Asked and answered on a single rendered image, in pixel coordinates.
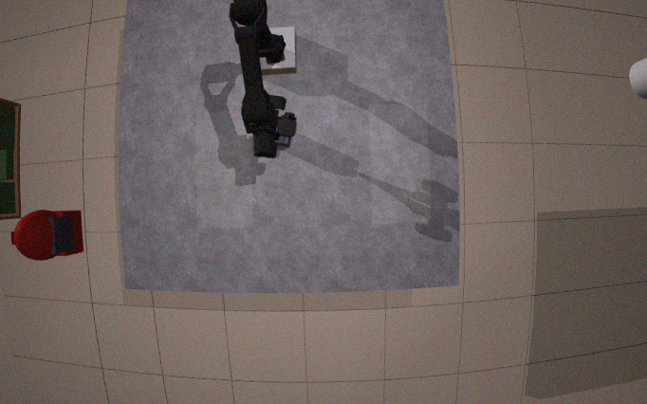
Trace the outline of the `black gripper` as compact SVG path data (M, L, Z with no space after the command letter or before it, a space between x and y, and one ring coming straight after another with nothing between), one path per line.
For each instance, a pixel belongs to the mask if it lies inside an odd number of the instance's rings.
M275 109L280 109L282 111L285 110L285 106L286 106L285 98L281 96L275 96L275 95L269 95L269 98L270 98L270 103L273 103ZM275 113L276 113L276 118L278 119L279 110L276 110ZM279 137L275 137L275 140L279 140ZM275 145L275 149L276 149L276 155L277 155L277 149L278 149L277 145ZM274 159L276 156L267 156L267 157Z

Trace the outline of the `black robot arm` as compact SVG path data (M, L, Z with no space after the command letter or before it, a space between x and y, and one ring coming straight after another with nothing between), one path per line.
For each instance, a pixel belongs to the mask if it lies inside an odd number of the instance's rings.
M275 137L293 137L297 118L285 112L276 118L275 107L263 86L259 58L266 57L268 64L285 60L283 35L271 34L268 28L266 0L233 0L230 20L235 42L239 45L240 62L245 86L241 116L247 134L253 133L254 156L276 156ZM236 24L245 27L239 28Z

